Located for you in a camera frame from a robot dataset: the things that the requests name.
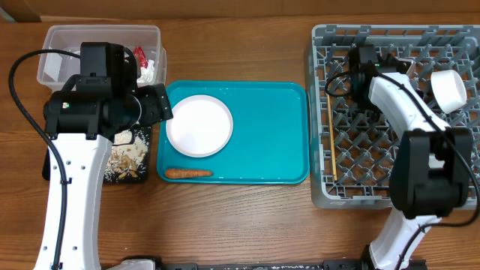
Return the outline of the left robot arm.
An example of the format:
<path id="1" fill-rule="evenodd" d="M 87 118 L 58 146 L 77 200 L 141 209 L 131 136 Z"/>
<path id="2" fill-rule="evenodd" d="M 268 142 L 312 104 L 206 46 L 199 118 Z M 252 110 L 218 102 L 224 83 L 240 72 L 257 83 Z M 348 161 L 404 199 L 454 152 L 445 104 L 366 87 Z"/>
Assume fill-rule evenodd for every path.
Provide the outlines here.
<path id="1" fill-rule="evenodd" d="M 98 224 L 114 136 L 173 117 L 162 84 L 66 84 L 44 106 L 49 193 L 36 269 L 99 269 Z"/>

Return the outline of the white bowl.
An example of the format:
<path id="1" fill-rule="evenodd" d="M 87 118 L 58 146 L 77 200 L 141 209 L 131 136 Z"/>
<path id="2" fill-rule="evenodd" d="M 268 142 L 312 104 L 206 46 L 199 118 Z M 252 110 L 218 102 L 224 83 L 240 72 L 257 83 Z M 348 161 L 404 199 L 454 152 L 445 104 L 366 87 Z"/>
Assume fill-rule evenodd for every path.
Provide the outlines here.
<path id="1" fill-rule="evenodd" d="M 444 113 L 452 113 L 467 103 L 467 90 L 455 70 L 433 72 L 430 77 L 433 96 Z"/>

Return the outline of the orange carrot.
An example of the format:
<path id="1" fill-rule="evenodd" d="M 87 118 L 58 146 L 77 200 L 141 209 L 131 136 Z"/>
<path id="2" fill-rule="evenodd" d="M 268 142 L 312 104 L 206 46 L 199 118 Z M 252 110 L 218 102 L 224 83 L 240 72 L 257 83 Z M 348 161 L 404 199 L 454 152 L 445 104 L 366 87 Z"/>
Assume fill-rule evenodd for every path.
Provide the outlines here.
<path id="1" fill-rule="evenodd" d="M 171 168 L 164 172 L 168 179 L 195 179 L 213 176 L 213 172 L 204 169 L 179 169 Z"/>

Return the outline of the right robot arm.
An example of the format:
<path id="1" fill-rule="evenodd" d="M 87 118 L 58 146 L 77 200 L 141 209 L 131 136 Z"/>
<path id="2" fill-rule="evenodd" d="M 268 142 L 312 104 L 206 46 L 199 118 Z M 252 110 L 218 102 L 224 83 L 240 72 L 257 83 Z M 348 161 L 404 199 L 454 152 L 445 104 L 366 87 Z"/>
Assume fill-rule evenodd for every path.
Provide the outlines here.
<path id="1" fill-rule="evenodd" d="M 408 61 L 382 57 L 372 46 L 348 54 L 350 94 L 361 107 L 382 113 L 400 140 L 389 176 L 393 204 L 381 233 L 365 248 L 369 269 L 423 269 L 410 257 L 427 232 L 477 187 L 471 170 L 473 136 L 451 127 L 413 89 Z"/>

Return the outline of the white tissue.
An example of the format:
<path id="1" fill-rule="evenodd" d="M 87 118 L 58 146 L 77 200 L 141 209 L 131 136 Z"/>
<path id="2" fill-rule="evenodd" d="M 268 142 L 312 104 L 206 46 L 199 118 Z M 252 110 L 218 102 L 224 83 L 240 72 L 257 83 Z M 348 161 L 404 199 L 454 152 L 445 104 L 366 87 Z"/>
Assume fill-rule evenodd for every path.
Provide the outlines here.
<path id="1" fill-rule="evenodd" d="M 138 83 L 153 83 L 155 78 L 155 61 L 148 60 L 147 67 L 140 68 L 140 77 L 136 80 Z"/>

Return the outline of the grey dishwasher rack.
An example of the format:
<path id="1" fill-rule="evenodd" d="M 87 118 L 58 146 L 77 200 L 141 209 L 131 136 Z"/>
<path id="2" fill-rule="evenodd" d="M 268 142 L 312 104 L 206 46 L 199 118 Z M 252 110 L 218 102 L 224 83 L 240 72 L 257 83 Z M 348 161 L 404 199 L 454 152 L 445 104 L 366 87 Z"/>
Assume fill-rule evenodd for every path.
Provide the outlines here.
<path id="1" fill-rule="evenodd" d="M 371 44 L 380 56 L 391 53 L 415 60 L 414 89 L 435 112 L 431 91 L 434 71 L 457 71 L 467 101 L 441 113 L 451 126 L 468 128 L 479 138 L 479 27 L 476 25 L 316 25 L 306 50 L 306 86 L 310 131 L 310 191 L 323 209 L 385 209 L 389 176 L 399 140 L 383 115 L 359 109 L 345 96 L 348 52 Z M 330 96 L 337 165 L 332 177 L 326 95 Z"/>

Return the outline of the wooden chopstick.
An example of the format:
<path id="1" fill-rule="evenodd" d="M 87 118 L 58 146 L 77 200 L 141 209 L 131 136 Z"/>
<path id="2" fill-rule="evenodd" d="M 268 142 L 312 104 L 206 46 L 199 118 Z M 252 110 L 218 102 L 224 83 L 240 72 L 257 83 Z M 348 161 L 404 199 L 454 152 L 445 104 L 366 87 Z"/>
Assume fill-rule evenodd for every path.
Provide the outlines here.
<path id="1" fill-rule="evenodd" d="M 331 172 L 334 182 L 338 180 L 337 174 L 337 165 L 336 165 L 336 157 L 335 157 L 335 142 L 334 142 L 334 130 L 333 130 L 333 121 L 332 121 L 332 107 L 330 96 L 326 95 L 327 100 L 327 117 L 328 117 L 328 132 L 329 132 L 329 145 L 330 145 L 330 152 L 331 152 Z"/>

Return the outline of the red snack wrapper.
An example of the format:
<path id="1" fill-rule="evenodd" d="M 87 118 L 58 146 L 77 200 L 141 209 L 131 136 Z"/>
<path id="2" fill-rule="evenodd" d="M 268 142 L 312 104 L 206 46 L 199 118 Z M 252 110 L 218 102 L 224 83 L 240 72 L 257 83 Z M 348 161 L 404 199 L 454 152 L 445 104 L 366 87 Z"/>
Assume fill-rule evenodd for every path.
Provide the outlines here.
<path id="1" fill-rule="evenodd" d="M 143 48 L 141 46 L 137 46 L 133 50 L 133 54 L 136 58 L 136 62 L 139 65 L 140 68 L 147 68 L 149 66 L 148 60 L 146 58 L 146 55 L 143 51 Z"/>

